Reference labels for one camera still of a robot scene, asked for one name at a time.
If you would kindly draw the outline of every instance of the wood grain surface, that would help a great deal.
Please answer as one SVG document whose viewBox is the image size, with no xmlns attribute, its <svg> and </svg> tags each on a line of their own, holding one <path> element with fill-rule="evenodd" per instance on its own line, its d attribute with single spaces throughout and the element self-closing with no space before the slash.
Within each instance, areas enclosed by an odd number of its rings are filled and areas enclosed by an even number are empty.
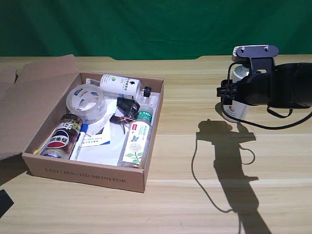
<svg viewBox="0 0 312 234">
<path fill-rule="evenodd" d="M 2 57 L 0 69 L 14 65 L 19 72 L 41 59 Z M 312 62 L 312 55 L 279 55 L 275 61 Z M 164 79 L 146 192 L 33 177 L 16 156 L 0 161 L 0 188 L 15 203 L 0 219 L 0 233 L 312 233 L 312 121 L 279 131 L 225 122 L 216 88 L 231 62 L 230 56 L 77 58 L 81 71 Z M 246 119 L 277 126 L 309 111 L 278 119 L 258 106 Z M 194 175 L 206 193 L 192 175 L 194 154 Z"/>
</svg>

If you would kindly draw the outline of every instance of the bottle cap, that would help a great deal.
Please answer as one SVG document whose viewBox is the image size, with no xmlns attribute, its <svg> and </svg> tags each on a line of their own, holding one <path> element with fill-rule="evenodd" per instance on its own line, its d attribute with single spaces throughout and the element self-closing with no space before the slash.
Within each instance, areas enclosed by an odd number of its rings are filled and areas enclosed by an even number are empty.
<svg viewBox="0 0 312 234">
<path fill-rule="evenodd" d="M 143 89 L 143 96 L 149 98 L 151 96 L 152 88 L 145 86 Z"/>
</svg>

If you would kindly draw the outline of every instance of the blue marker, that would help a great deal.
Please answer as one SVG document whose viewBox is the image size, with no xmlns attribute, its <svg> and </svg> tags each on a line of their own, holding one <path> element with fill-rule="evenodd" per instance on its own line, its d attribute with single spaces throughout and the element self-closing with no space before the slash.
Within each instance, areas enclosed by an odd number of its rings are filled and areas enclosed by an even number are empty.
<svg viewBox="0 0 312 234">
<path fill-rule="evenodd" d="M 89 125 L 87 123 L 82 124 L 81 131 L 78 136 L 78 140 L 76 141 L 72 154 L 70 155 L 70 158 L 69 158 L 70 160 L 75 160 L 75 161 L 77 160 L 84 137 L 86 136 L 86 132 L 88 130 L 88 126 Z"/>
</svg>

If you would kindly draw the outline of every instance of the open cardboard box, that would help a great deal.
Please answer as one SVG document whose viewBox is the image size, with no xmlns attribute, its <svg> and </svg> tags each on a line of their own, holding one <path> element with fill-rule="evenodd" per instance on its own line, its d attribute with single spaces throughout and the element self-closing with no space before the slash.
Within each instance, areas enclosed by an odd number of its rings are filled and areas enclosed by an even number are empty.
<svg viewBox="0 0 312 234">
<path fill-rule="evenodd" d="M 73 55 L 25 65 L 15 81 L 15 70 L 0 75 L 0 159 L 22 153 L 34 176 L 102 187 L 144 192 L 163 100 L 163 80 L 138 78 L 160 93 L 152 128 L 148 158 L 143 169 L 125 168 L 34 155 L 60 118 L 68 113 L 66 97 L 86 78 L 103 74 L 79 72 Z"/>
</svg>

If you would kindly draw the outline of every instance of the white bottle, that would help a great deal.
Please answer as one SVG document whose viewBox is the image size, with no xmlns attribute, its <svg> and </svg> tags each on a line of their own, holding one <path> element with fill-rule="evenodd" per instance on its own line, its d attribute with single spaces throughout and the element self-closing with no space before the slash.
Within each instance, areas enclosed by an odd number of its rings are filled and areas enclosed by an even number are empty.
<svg viewBox="0 0 312 234">
<path fill-rule="evenodd" d="M 150 94 L 139 99 L 137 118 L 129 126 L 117 166 L 143 168 L 149 145 L 154 109 L 150 106 Z"/>
<path fill-rule="evenodd" d="M 231 79 L 233 80 L 233 83 L 235 83 L 243 79 L 248 74 L 249 74 L 249 68 L 243 65 L 240 65 L 240 66 L 235 67 L 235 69 L 233 70 Z M 233 101 L 232 105 L 224 105 L 224 111 L 230 116 L 244 120 L 249 111 L 249 105 L 243 104 L 238 101 Z M 226 119 L 229 122 L 233 122 L 233 123 L 238 122 L 232 118 L 227 117 L 223 112 L 222 112 L 222 115 L 224 119 Z"/>
<path fill-rule="evenodd" d="M 135 101 L 143 93 L 143 85 L 140 80 L 110 74 L 102 76 L 100 89 L 108 93 L 117 94 L 118 98 L 132 99 Z"/>
</svg>

